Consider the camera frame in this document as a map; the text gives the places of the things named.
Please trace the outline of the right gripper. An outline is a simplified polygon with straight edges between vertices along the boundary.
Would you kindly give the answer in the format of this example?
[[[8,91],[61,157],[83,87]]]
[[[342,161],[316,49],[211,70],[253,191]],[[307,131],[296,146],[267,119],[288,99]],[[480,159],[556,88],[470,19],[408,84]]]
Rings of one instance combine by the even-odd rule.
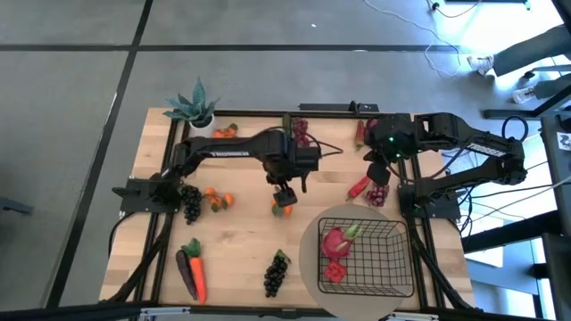
[[[368,165],[367,177],[376,185],[389,185],[391,170],[385,163],[409,159],[418,153],[415,142],[415,125],[409,114],[381,114],[368,119],[365,126],[365,145],[370,151],[364,156]]]

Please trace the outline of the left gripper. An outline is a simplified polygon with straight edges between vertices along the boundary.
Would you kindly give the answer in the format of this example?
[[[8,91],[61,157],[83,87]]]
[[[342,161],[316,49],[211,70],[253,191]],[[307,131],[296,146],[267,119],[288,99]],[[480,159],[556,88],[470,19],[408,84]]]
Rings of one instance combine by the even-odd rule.
[[[291,187],[285,187],[293,177],[294,154],[289,152],[266,152],[265,171],[267,182],[278,185],[274,193],[274,201],[281,208],[297,203],[297,197]],[[307,193],[307,178],[309,173],[301,176],[302,192]]]

